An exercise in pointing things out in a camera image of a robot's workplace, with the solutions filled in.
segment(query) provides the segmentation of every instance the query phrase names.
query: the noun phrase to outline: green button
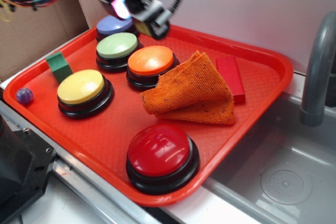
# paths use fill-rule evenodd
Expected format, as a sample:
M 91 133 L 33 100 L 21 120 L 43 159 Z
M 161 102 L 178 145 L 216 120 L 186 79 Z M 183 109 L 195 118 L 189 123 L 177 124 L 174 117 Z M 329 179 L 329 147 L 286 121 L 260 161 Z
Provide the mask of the green button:
M 98 54 L 107 59 L 123 57 L 138 46 L 138 38 L 131 33 L 118 33 L 101 40 L 97 45 Z

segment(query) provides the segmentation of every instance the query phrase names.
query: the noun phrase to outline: sink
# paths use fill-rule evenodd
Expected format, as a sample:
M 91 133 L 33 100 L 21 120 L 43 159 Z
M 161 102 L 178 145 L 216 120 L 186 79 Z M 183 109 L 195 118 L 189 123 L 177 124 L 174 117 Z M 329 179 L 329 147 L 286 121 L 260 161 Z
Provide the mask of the sink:
M 300 105 L 283 93 L 204 186 L 261 223 L 335 223 L 336 112 L 308 127 Z

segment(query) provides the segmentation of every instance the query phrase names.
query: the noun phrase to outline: red tray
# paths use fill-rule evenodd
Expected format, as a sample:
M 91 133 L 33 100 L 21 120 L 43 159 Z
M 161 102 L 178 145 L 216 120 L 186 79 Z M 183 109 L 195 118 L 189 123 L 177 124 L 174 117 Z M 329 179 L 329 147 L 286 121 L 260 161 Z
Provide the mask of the red tray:
M 260 118 L 291 81 L 293 68 L 281 54 L 223 38 L 172 26 L 167 38 L 153 40 L 139 36 L 144 46 L 169 47 L 183 62 L 195 51 L 206 52 L 215 65 L 218 57 L 234 55 L 245 90 L 246 102 L 235 105 L 232 126 L 160 120 L 148 115 L 139 96 L 127 83 L 125 72 L 106 73 L 115 89 L 112 103 L 103 112 L 83 120 L 64 117 L 58 109 L 58 83 L 45 59 L 18 75 L 4 91 L 5 101 L 64 149 L 98 175 L 143 206 L 159 207 L 175 203 L 196 191 L 244 134 Z M 73 72 L 96 69 L 96 29 L 65 45 L 60 51 Z M 34 93 L 24 106 L 16 101 L 19 88 Z M 166 195 L 151 196 L 137 191 L 126 174 L 126 154 L 133 137 L 153 124 L 169 122 L 182 128 L 196 143 L 201 165 L 196 176 L 183 188 Z

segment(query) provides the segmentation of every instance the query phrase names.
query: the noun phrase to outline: orange cloth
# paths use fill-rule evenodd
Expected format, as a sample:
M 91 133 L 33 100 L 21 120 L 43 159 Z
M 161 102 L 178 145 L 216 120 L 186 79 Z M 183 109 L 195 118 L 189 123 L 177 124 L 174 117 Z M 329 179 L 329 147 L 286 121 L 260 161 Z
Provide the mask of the orange cloth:
M 234 124 L 234 98 L 206 53 L 159 77 L 158 85 L 140 93 L 147 113 L 157 118 L 197 123 Z

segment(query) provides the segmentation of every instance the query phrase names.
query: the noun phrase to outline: faucet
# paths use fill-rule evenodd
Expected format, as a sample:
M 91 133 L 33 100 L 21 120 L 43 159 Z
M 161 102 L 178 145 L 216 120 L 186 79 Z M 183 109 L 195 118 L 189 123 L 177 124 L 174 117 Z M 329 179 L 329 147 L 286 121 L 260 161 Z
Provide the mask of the faucet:
M 311 51 L 303 90 L 300 121 L 315 127 L 323 121 L 324 106 L 336 106 L 336 11 L 322 20 Z

